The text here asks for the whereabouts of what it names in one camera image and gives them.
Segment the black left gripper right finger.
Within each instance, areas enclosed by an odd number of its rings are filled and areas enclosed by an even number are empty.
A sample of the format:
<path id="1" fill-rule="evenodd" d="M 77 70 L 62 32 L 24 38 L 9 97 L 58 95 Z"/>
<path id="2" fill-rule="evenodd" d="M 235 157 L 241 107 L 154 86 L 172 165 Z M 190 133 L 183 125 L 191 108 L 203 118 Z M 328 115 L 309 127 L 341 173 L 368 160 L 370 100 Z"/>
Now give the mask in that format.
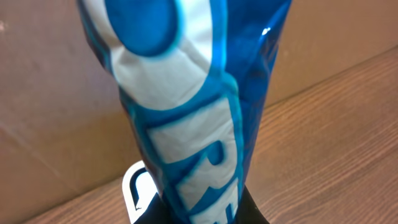
<path id="1" fill-rule="evenodd" d="M 238 208 L 238 224 L 270 224 L 258 209 L 247 187 Z"/>

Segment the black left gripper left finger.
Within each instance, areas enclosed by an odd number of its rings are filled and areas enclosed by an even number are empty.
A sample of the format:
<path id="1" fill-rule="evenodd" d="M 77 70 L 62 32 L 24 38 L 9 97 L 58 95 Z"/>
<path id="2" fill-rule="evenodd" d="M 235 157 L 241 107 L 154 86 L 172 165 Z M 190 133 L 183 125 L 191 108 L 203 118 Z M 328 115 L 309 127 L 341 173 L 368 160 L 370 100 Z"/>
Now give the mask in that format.
<path id="1" fill-rule="evenodd" d="M 171 224 L 170 212 L 158 194 L 134 224 Z"/>

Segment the blue packet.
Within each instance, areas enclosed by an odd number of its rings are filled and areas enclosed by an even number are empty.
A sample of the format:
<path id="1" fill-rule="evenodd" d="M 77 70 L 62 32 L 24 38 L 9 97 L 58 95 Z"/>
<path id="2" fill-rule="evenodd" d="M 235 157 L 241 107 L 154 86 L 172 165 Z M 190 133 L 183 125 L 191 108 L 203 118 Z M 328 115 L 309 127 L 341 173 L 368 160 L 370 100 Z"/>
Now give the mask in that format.
<path id="1" fill-rule="evenodd" d="M 171 223 L 238 223 L 290 0 L 78 0 Z"/>

